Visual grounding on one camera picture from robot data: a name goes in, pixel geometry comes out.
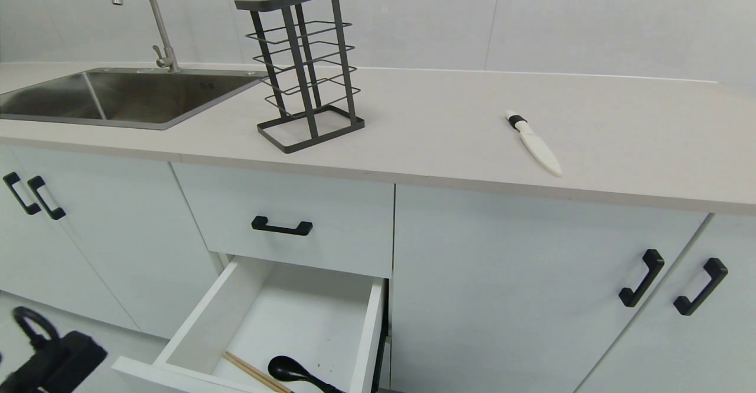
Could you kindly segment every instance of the floor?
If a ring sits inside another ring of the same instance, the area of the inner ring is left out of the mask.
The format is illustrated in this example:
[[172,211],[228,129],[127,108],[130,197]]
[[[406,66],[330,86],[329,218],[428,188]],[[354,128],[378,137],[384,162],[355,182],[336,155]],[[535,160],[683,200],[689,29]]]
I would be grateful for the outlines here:
[[168,340],[135,333],[106,323],[97,322],[73,313],[54,309],[14,295],[0,293],[0,380],[5,380],[32,355],[27,337],[11,317],[16,306],[27,306],[49,319],[60,336],[70,331],[79,331],[91,336],[108,352],[106,360],[79,385],[76,393],[129,393],[129,387],[116,371],[110,368],[119,356],[127,356],[145,363],[157,358]]

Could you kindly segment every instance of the knife handle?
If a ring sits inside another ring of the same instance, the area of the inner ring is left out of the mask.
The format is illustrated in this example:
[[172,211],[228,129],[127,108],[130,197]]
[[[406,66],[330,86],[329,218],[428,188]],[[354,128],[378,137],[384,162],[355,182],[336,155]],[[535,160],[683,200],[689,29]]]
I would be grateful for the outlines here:
[[521,115],[516,113],[515,111],[504,111],[505,115],[507,115],[507,121],[510,122],[510,125],[519,131],[521,134],[531,134],[534,135],[535,133],[530,128],[529,124],[527,124],[527,120],[522,118]]

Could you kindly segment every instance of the black object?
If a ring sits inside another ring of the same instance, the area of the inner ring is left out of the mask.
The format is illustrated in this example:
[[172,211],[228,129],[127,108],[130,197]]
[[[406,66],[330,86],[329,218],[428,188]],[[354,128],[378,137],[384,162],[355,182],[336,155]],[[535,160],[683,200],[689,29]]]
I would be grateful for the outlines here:
[[719,285],[720,282],[724,279],[724,277],[727,276],[727,268],[724,266],[721,260],[718,258],[710,258],[706,261],[706,264],[704,264],[704,270],[706,270],[707,274],[711,277],[711,280],[709,283],[702,289],[701,293],[696,297],[696,299],[693,300],[691,303],[688,297],[686,296],[678,296],[674,300],[674,306],[677,307],[677,311],[680,312],[681,315],[689,317],[693,314],[693,312],[696,311],[696,309],[699,308],[699,306],[706,300],[706,298],[711,294],[711,291],[716,288],[717,285]]
[[[45,317],[27,307],[13,309],[13,317],[29,337],[34,355],[11,372],[0,385],[0,393],[71,393],[107,357],[107,352],[86,334],[72,331],[62,339]],[[48,335],[46,339],[30,328],[31,320]]]
[[[276,145],[281,151],[289,154],[300,149],[308,148],[309,146],[317,145],[318,143],[325,142],[326,140],[340,137],[348,132],[362,129],[365,126],[365,121],[359,118],[354,113],[354,95],[359,93],[360,89],[351,86],[350,73],[354,72],[357,68],[351,67],[348,64],[346,52],[354,49],[354,46],[348,46],[345,43],[344,27],[348,27],[351,24],[345,23],[341,18],[341,6],[338,0],[331,0],[331,6],[333,9],[333,21],[305,21],[304,11],[302,9],[302,3],[310,0],[235,0],[237,9],[249,11],[252,16],[252,22],[255,27],[255,32],[246,35],[245,37],[257,40],[260,45],[261,56],[256,56],[253,59],[257,62],[265,64],[268,72],[268,78],[263,79],[263,83],[268,84],[273,89],[273,94],[266,97],[268,103],[278,108],[280,118],[276,118],[264,123],[257,124],[257,130],[265,139],[270,140],[273,145]],[[296,22],[292,15],[291,6],[294,6],[296,10]],[[262,27],[262,21],[260,19],[260,12],[281,10],[283,15],[283,27],[264,29]],[[308,27],[315,27],[316,30],[308,31]],[[266,34],[274,33],[276,31],[285,31],[286,38],[284,40],[270,40],[266,38]],[[335,32],[335,42],[326,40],[312,41],[314,35],[326,33],[329,31]],[[332,47],[333,51],[327,51],[323,56],[313,56],[311,45],[318,44],[320,46]],[[285,45],[288,47],[271,50],[271,46]],[[275,54],[281,54],[286,51],[291,51],[292,61],[294,63],[288,67],[281,67],[273,63],[273,56]],[[338,56],[338,61],[331,61],[329,57]],[[341,67],[340,73],[337,75],[317,78],[315,75],[315,64],[326,63],[332,64],[337,67]],[[278,82],[277,75],[288,72],[289,70],[295,70],[297,77],[297,85],[289,88],[282,88]],[[345,95],[337,97],[330,102],[323,103],[321,101],[321,94],[318,85],[330,82],[342,86],[345,89]],[[284,96],[292,96],[300,93],[302,95],[302,102],[304,105],[304,111],[298,113],[289,113],[284,105]],[[344,111],[340,108],[333,106],[336,102],[346,99],[348,111]],[[315,116],[319,113],[326,111],[332,111],[338,115],[343,116],[349,120],[349,125],[341,129],[336,129],[328,134],[320,134],[318,132],[318,125],[315,121]],[[280,124],[289,123],[291,121],[307,118],[307,124],[310,130],[310,139],[297,142],[292,145],[284,145],[275,139],[265,130],[269,127],[278,126]]]
[[38,189],[45,186],[45,180],[43,178],[41,178],[40,176],[35,176],[33,178],[30,178],[27,184],[29,185],[29,188],[32,189],[32,193],[34,194],[35,197],[37,197],[37,200],[43,203],[43,207],[45,207],[45,212],[48,213],[48,216],[50,216],[52,220],[60,220],[63,218],[63,216],[66,215],[63,208],[58,207],[58,208],[55,208],[54,210],[51,210],[50,207],[47,205],[47,202],[45,202],[45,199],[43,199],[43,197],[40,195],[40,191]]
[[32,204],[26,205],[24,203],[24,200],[21,199],[21,196],[16,192],[16,189],[13,188],[13,185],[16,183],[21,182],[21,177],[18,177],[18,173],[15,171],[10,172],[3,176],[2,181],[5,182],[5,185],[8,186],[8,189],[11,189],[11,193],[14,197],[16,197],[16,201],[18,201],[19,204],[21,204],[21,207],[24,208],[24,211],[27,213],[27,215],[36,215],[36,213],[41,212],[40,205],[38,205],[36,202],[32,202]]
[[519,123],[520,121],[525,121],[527,123],[527,120],[519,115],[510,116],[510,119],[507,121],[510,122],[510,126],[512,126],[513,129],[517,129],[517,127],[515,127],[515,124]]
[[619,291],[619,298],[622,299],[622,304],[627,307],[635,307],[636,304],[638,304],[640,298],[646,293],[657,275],[659,275],[659,272],[662,271],[662,267],[664,267],[664,259],[659,255],[659,252],[653,248],[646,250],[646,253],[643,255],[643,261],[645,261],[646,266],[649,267],[649,272],[640,282],[640,285],[638,285],[635,292],[633,293],[633,291],[627,287],[622,288],[622,290]]
[[268,373],[278,381],[306,381],[324,393],[344,393],[338,388],[310,374],[299,362],[288,356],[276,356],[268,363]]
[[266,216],[255,216],[252,220],[252,229],[264,230],[267,232],[288,233],[289,235],[307,236],[312,230],[312,223],[306,221],[300,221],[299,226],[295,228],[270,226],[268,225],[268,218]]

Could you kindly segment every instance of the black spoon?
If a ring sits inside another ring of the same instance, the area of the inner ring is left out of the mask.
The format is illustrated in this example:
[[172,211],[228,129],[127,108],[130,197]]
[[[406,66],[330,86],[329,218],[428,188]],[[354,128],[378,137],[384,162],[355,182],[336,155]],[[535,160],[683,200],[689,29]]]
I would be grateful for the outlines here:
[[306,381],[324,393],[344,393],[310,374],[299,362],[288,356],[276,356],[268,363],[268,373],[278,381]]

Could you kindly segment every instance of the white cabinet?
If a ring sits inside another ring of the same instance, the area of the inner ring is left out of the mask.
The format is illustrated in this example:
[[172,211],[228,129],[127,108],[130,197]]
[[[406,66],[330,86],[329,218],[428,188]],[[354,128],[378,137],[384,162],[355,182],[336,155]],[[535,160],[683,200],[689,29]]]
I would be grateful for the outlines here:
[[0,176],[0,290],[137,329],[63,227],[41,210],[27,186],[29,176],[5,145]]
[[[578,392],[753,391],[754,251],[756,218],[713,216]],[[681,315],[673,303],[678,296],[694,301],[707,288],[711,258],[728,269],[726,276],[692,315]]]
[[38,218],[65,229],[141,331],[169,339],[219,274],[170,164],[12,151],[44,181],[41,201],[65,213]]
[[173,167],[211,251],[391,277],[391,183]]
[[646,250],[658,282],[704,218],[398,185],[392,389],[573,391],[635,315],[618,293]]

